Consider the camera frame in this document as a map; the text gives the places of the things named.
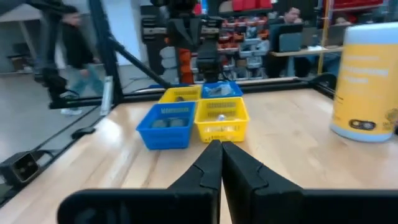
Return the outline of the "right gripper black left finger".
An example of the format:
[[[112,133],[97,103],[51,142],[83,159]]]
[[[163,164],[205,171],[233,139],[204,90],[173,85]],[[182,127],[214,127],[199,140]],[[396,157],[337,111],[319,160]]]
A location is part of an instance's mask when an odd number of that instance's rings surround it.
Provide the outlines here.
[[[219,140],[207,145],[198,159],[169,186],[180,194],[172,223],[206,224],[220,222],[223,148]]]

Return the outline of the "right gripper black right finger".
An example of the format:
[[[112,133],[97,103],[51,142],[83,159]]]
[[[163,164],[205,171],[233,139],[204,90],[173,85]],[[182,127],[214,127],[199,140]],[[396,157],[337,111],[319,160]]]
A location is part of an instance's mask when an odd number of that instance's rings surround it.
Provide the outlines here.
[[[300,186],[234,143],[222,146],[222,178],[233,223],[300,222]]]

